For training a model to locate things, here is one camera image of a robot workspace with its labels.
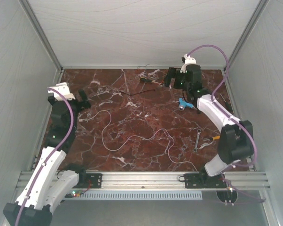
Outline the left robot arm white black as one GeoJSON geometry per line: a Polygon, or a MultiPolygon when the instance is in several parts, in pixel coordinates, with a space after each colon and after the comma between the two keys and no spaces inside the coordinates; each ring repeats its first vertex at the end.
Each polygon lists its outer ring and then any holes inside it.
{"type": "Polygon", "coordinates": [[[14,203],[7,203],[3,214],[11,226],[48,226],[53,213],[74,186],[83,187],[88,176],[82,166],[71,164],[55,184],[56,172],[69,153],[76,137],[78,115],[91,107],[85,91],[79,90],[80,100],[58,87],[50,87],[52,96],[51,125],[39,162],[26,187],[14,203]]]}

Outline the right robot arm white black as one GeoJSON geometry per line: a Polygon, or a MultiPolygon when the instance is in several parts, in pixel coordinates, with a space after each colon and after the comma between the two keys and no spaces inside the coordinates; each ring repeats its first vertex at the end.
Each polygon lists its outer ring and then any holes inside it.
{"type": "Polygon", "coordinates": [[[199,172],[199,182],[204,187],[214,184],[226,168],[254,155],[253,128],[250,121],[242,121],[224,108],[211,92],[202,85],[201,67],[196,64],[182,68],[169,67],[164,78],[167,87],[174,79],[174,89],[180,89],[179,109],[196,108],[204,113],[220,132],[217,154],[199,172]]]}

